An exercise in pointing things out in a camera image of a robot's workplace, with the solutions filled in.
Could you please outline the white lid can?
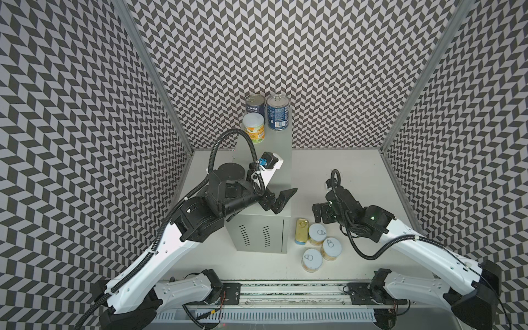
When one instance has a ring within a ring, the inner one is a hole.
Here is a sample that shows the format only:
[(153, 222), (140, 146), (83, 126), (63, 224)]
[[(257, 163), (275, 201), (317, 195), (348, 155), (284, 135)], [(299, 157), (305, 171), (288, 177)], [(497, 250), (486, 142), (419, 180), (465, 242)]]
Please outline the white lid can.
[(335, 261), (342, 254), (342, 244), (337, 238), (328, 237), (324, 240), (320, 252), (325, 260)]
[(249, 113), (243, 117), (243, 126), (254, 144), (265, 139), (265, 122), (261, 114)]
[(327, 238), (327, 230), (323, 224), (312, 224), (308, 229), (308, 235), (312, 246), (321, 246)]
[(306, 249), (301, 258), (301, 264), (306, 272), (317, 272), (322, 267), (323, 256), (316, 249)]

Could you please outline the white lid can front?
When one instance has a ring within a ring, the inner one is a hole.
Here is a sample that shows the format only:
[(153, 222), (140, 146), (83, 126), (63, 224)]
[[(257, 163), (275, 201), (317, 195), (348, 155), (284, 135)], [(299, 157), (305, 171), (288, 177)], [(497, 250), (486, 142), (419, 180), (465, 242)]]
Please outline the white lid can front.
[(301, 264), (306, 272), (317, 272), (322, 267), (323, 256), (316, 249), (306, 249), (301, 258)]

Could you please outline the blue label tin can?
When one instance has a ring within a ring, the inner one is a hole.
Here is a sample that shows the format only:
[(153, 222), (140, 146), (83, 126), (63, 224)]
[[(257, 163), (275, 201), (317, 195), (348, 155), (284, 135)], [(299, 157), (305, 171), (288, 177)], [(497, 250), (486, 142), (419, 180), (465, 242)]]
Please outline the blue label tin can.
[(268, 126), (275, 131), (288, 128), (290, 115), (290, 99), (283, 93), (271, 95), (266, 100)]

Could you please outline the tomato can dark label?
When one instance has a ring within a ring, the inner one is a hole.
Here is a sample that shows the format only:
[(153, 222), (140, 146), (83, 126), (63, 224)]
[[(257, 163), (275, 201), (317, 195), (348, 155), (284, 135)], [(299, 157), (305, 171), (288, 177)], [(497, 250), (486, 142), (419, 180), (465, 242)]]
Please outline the tomato can dark label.
[(246, 111), (248, 114), (256, 113), (265, 118), (265, 98), (260, 94), (250, 94), (245, 98)]

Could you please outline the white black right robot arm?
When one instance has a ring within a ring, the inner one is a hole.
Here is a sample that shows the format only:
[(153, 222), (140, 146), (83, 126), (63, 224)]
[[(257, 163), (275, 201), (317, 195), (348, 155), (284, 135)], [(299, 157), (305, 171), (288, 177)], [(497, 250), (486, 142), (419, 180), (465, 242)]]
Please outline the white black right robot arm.
[(404, 276), (380, 268), (370, 283), (374, 300), (384, 303), (411, 300), (452, 312), (473, 329), (492, 329), (501, 305), (502, 269), (491, 261), (475, 261), (450, 251), (407, 226), (393, 213), (364, 207), (342, 186), (330, 188), (324, 203), (315, 203), (317, 223), (337, 223), (356, 254), (368, 261), (390, 249), (407, 256), (433, 273), (433, 279)]

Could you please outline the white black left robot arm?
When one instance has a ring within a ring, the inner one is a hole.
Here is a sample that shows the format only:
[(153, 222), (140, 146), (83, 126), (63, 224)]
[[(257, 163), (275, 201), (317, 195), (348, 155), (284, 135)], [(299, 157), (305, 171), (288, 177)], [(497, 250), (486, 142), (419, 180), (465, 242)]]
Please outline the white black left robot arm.
[(271, 155), (261, 158), (258, 165), (260, 178), (254, 174), (253, 164), (244, 169), (229, 162), (210, 169), (204, 180), (169, 212), (151, 246), (122, 274), (95, 284), (93, 305), (107, 308), (99, 318), (102, 329), (144, 329), (165, 309), (224, 300), (224, 284), (213, 269), (178, 281), (163, 282), (162, 277), (242, 210), (254, 204), (275, 214), (284, 209), (296, 188), (279, 195), (269, 189), (258, 193), (261, 186), (268, 186), (283, 161)]

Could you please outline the gold rectangular sardine tin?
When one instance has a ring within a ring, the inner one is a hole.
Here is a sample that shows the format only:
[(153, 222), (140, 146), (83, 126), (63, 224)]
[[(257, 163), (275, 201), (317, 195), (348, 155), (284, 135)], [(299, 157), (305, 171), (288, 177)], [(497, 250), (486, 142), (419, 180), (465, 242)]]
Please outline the gold rectangular sardine tin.
[(305, 245), (309, 240), (309, 221), (303, 218), (296, 220), (295, 243)]

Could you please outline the grey metal cabinet box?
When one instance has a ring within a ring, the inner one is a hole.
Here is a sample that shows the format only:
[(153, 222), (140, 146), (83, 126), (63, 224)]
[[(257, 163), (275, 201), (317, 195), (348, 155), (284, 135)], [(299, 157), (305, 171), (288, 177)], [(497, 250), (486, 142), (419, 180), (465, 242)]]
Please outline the grey metal cabinet box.
[[(254, 147), (257, 155), (266, 151), (276, 153), (283, 159), (283, 164), (269, 181), (268, 188), (276, 196), (281, 191), (293, 188), (292, 184), (292, 115), (289, 115), (288, 127), (275, 131), (265, 128), (265, 140)], [(238, 251), (283, 253), (287, 252), (287, 238), (292, 224), (291, 203), (279, 214), (272, 210), (265, 211), (255, 203), (242, 210), (236, 217), (225, 223), (225, 228)]]

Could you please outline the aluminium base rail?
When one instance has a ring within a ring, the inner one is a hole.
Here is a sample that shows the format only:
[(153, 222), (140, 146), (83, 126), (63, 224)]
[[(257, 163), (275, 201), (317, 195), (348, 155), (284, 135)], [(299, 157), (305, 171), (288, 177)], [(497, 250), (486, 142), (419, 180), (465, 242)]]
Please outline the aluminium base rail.
[(465, 329), (416, 300), (375, 302), (364, 280), (230, 280), (214, 305), (161, 312), (153, 329)]

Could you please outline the right aluminium corner post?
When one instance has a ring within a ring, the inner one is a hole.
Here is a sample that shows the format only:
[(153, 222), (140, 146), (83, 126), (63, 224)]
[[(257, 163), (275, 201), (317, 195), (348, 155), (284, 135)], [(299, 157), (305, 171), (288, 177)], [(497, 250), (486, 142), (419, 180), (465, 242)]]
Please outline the right aluminium corner post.
[(380, 148), (381, 154), (387, 154), (392, 142), (397, 137), (407, 118), (411, 114), (411, 111), (413, 110), (415, 104), (419, 100), (423, 91), (426, 89), (428, 81), (433, 76), (440, 60), (447, 52), (450, 44), (455, 38), (455, 34), (459, 31), (459, 28), (461, 27), (462, 23), (469, 15), (469, 12), (472, 9), (474, 3), (475, 1), (470, 0), (463, 0), (458, 3), (454, 15), (452, 16), (451, 20), (449, 20), (445, 31), (439, 38), (439, 41), (434, 47), (430, 58), (427, 60), (422, 73), (419, 75), (419, 78), (417, 79), (414, 87), (412, 88), (411, 93), (406, 99), (395, 122), (390, 128), (385, 140), (383, 141)]

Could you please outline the aluminium corner post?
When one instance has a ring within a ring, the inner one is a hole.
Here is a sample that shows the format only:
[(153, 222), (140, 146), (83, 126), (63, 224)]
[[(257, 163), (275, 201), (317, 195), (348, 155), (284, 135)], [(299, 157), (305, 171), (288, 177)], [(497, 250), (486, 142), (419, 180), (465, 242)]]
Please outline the aluminium corner post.
[(454, 15), (452, 16), (451, 20), (449, 20), (445, 31), (439, 38), (439, 41), (434, 47), (430, 58), (427, 60), (422, 73), (419, 75), (419, 78), (417, 79), (414, 87), (412, 88), (411, 93), (406, 99), (395, 122), (390, 128), (385, 140), (383, 141), (380, 148), (381, 154), (387, 154), (392, 142), (397, 137), (407, 118), (411, 114), (411, 111), (413, 110), (415, 104), (419, 100), (423, 91), (426, 89), (428, 81), (433, 76), (440, 60), (447, 52), (450, 44), (455, 38), (455, 34), (459, 31), (459, 28), (461, 27), (462, 23), (469, 15), (469, 12), (472, 9), (474, 3), (475, 1), (470, 0), (463, 0), (458, 3)]
[(123, 28), (126, 30), (126, 33), (128, 34), (145, 70), (147, 71), (147, 74), (151, 79), (156, 92), (158, 92), (159, 99), (161, 100), (168, 117), (170, 118), (170, 121), (176, 130), (177, 135), (180, 137), (185, 151), (189, 154), (193, 154), (194, 150), (191, 146), (191, 143), (189, 142), (187, 134), (180, 122), (180, 119), (178, 118), (177, 111), (175, 110), (173, 103), (169, 98), (169, 94), (162, 82), (158, 70), (155, 67), (153, 58), (150, 55), (142, 36), (140, 35), (138, 26), (133, 20), (133, 16), (129, 10), (127, 1), (115, 0), (112, 1), (112, 4), (114, 5), (116, 15), (120, 18)]

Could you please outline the left aluminium corner post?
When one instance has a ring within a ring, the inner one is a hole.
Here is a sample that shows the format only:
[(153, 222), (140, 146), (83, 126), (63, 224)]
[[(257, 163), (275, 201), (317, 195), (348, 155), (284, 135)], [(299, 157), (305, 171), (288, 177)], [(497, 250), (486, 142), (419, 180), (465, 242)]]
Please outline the left aluminium corner post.
[(169, 98), (169, 94), (162, 82), (158, 70), (155, 67), (153, 58), (150, 55), (142, 36), (140, 35), (138, 26), (133, 20), (133, 16), (129, 10), (127, 1), (115, 0), (112, 1), (112, 4), (114, 5), (116, 15), (120, 18), (123, 28), (126, 30), (126, 33), (128, 34), (145, 70), (147, 71), (147, 74), (151, 79), (156, 92), (158, 92), (159, 99), (161, 100), (168, 117), (170, 118), (170, 121), (176, 130), (177, 135), (180, 137), (185, 151), (189, 154), (193, 154), (194, 150), (191, 146), (191, 143), (189, 142), (187, 134), (180, 122), (180, 119), (178, 118), (177, 111), (175, 110), (173, 103)]

